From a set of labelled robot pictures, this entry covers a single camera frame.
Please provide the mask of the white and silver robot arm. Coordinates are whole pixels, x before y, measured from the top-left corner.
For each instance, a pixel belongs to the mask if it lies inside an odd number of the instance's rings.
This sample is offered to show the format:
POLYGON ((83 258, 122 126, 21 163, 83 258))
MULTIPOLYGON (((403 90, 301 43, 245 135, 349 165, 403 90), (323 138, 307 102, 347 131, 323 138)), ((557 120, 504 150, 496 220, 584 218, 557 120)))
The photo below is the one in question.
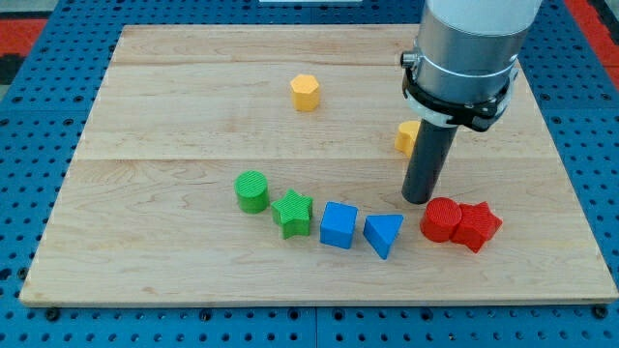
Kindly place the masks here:
POLYGON ((487 131, 507 109, 516 59, 541 0, 427 0, 413 48, 404 51, 402 93, 442 128, 487 131))

